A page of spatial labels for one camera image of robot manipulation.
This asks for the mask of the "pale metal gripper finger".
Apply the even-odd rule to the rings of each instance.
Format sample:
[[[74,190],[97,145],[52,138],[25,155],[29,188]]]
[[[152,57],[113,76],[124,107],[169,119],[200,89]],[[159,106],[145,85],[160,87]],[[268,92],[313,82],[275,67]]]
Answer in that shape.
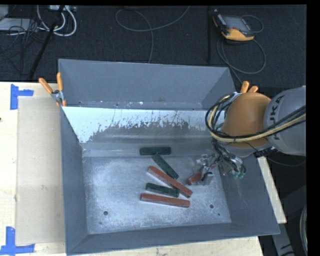
[[[200,179],[200,183],[201,183],[202,185],[204,185],[204,186],[205,186],[205,185],[209,185],[209,184],[211,183],[213,177],[214,177],[213,172],[208,171],[208,172],[206,172],[206,173],[203,175],[203,177]]]
[[[213,156],[203,154],[199,159],[196,160],[197,167],[209,167],[212,165]]]

